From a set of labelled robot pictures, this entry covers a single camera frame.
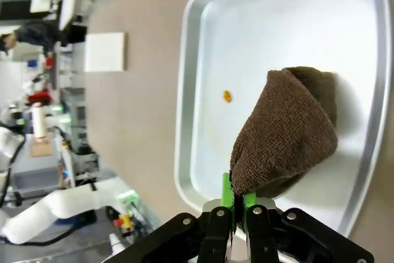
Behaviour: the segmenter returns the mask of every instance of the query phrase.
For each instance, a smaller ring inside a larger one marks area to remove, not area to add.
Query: black cap
[[[6,41],[4,40],[9,34],[3,34],[0,36],[0,51],[5,52],[8,55],[8,49],[6,48]]]

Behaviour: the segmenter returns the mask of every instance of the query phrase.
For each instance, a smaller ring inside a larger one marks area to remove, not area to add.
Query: brown table surface
[[[174,183],[175,110],[182,15],[188,0],[104,0],[90,33],[128,33],[127,71],[89,73],[89,141],[162,221],[193,212]],[[394,114],[391,96],[390,114]],[[394,116],[388,116],[368,197],[351,238],[376,262],[393,262]],[[237,247],[236,254],[243,249]]]

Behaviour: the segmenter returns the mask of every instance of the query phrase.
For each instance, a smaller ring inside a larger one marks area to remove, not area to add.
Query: brown towel
[[[269,71],[231,155],[234,192],[273,198],[337,148],[335,79],[310,67]]]

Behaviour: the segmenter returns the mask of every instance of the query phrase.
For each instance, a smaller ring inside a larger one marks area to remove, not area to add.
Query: tray
[[[388,0],[190,0],[175,149],[175,183],[185,202],[201,210],[220,198],[222,173],[267,71],[315,67],[336,74],[339,147],[276,205],[301,208],[349,235],[382,141],[391,38]]]

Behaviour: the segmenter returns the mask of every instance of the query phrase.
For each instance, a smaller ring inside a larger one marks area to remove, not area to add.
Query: black jacket
[[[26,42],[44,48],[44,55],[54,50],[57,41],[64,43],[62,34],[53,21],[35,20],[15,30],[18,42]]]

